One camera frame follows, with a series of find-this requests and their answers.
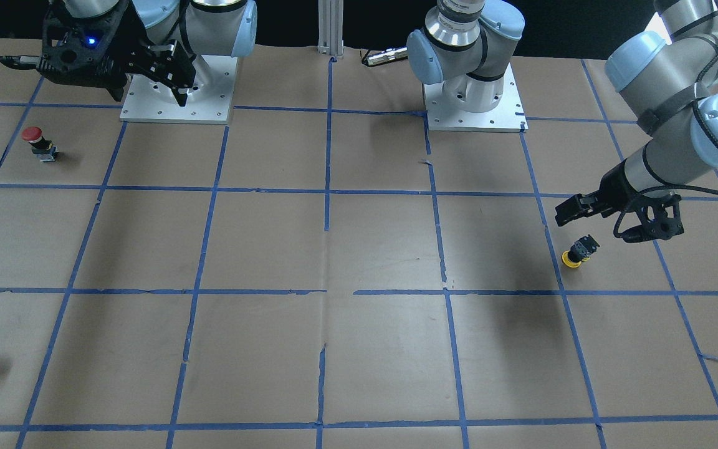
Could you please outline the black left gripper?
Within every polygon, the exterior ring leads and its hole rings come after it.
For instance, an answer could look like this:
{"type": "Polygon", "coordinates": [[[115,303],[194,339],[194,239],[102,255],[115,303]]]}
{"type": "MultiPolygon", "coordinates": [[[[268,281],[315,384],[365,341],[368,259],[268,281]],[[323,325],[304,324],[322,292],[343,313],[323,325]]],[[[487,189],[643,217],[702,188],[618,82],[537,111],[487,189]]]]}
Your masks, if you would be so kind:
{"type": "Polygon", "coordinates": [[[633,212],[639,191],[630,185],[625,167],[614,167],[606,173],[592,194],[575,194],[555,208],[555,221],[559,227],[583,217],[633,212]]]}

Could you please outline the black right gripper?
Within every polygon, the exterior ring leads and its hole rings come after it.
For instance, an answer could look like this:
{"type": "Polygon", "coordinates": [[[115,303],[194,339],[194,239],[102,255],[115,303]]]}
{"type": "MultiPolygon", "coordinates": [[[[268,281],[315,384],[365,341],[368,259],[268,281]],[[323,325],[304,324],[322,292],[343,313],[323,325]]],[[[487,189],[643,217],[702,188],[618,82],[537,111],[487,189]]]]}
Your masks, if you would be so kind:
{"type": "Polygon", "coordinates": [[[124,12],[108,54],[125,73],[167,86],[179,106],[187,105],[187,89],[194,87],[196,69],[173,31],[161,34],[155,42],[137,12],[124,12]]]}

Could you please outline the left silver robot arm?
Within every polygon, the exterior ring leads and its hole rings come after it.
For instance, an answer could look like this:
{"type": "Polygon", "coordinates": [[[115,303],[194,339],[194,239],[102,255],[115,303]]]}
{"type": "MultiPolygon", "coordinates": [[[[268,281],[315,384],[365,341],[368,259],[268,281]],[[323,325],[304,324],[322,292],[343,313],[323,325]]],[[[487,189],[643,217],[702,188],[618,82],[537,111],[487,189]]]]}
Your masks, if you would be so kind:
{"type": "MultiPolygon", "coordinates": [[[[644,31],[606,62],[611,85],[650,141],[606,173],[598,190],[571,196],[555,211],[558,226],[582,217],[635,213],[629,243],[684,231],[681,190],[718,168],[718,1],[656,1],[671,42],[644,31]]],[[[504,72],[525,28],[504,1],[439,1],[407,38],[408,60],[424,85],[440,85],[457,110],[487,113],[500,102],[504,72]]]]}

